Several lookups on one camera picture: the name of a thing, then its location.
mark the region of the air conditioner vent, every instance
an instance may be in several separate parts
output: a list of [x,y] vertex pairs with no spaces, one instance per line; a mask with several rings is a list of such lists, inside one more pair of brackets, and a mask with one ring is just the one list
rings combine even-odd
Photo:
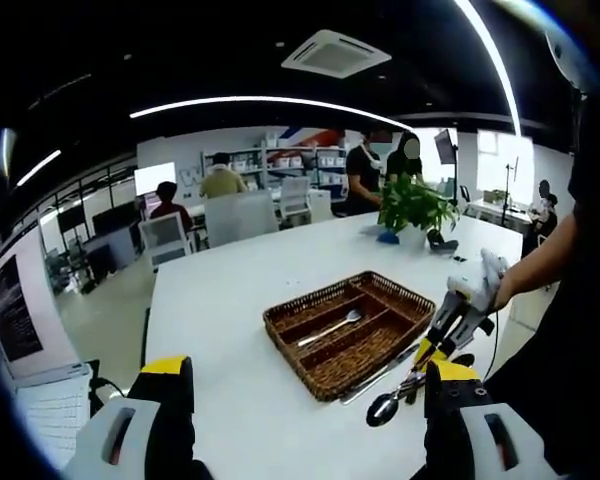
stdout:
[[282,62],[282,67],[347,78],[388,60],[391,55],[371,45],[331,30],[320,30]]

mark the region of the wicker basket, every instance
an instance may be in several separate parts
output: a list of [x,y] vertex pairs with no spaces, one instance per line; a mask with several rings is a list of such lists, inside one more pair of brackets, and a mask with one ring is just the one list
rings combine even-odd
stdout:
[[[298,341],[363,318],[304,347]],[[321,401],[345,394],[407,348],[429,324],[435,304],[378,275],[363,272],[264,312],[267,333],[309,391]]]

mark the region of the keyboard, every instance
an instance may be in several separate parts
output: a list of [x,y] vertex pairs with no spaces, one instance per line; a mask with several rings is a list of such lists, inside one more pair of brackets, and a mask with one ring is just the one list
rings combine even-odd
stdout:
[[90,377],[82,375],[16,392],[29,435],[58,470],[73,457],[78,431],[89,420]]

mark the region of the window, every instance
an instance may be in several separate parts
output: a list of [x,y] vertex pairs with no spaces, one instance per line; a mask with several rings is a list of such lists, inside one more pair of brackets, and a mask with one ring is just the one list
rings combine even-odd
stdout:
[[518,143],[515,135],[478,131],[478,190],[506,190],[507,165],[509,192],[514,202],[524,205],[533,200],[535,178],[533,143],[523,137]]
[[[435,137],[444,128],[416,128],[420,138],[420,159],[422,160],[422,177],[427,183],[438,183],[441,180],[455,177],[453,165],[441,165],[440,156],[436,147]],[[449,129],[451,143],[458,145],[458,132],[455,128]]]

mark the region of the ceiling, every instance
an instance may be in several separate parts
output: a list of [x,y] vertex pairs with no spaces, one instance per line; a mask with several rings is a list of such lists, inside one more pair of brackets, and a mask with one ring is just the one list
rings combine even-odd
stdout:
[[[0,127],[18,133],[11,176],[17,180],[52,151],[63,152],[1,199],[4,222],[63,180],[157,136],[249,125],[365,126],[364,119],[350,114],[253,103],[129,118],[169,102],[279,95],[384,116],[509,115],[491,60],[451,0],[246,2],[245,11],[235,6],[244,2],[111,3],[36,4],[28,11],[4,12],[13,32],[4,43],[13,47],[0,50]],[[567,148],[570,92],[543,37],[492,2],[474,4],[502,54],[520,116],[546,127],[523,133]],[[323,28],[369,43],[392,60],[344,80],[280,67]],[[452,121],[447,116],[417,123]],[[459,123],[459,128],[485,126],[467,119]]]

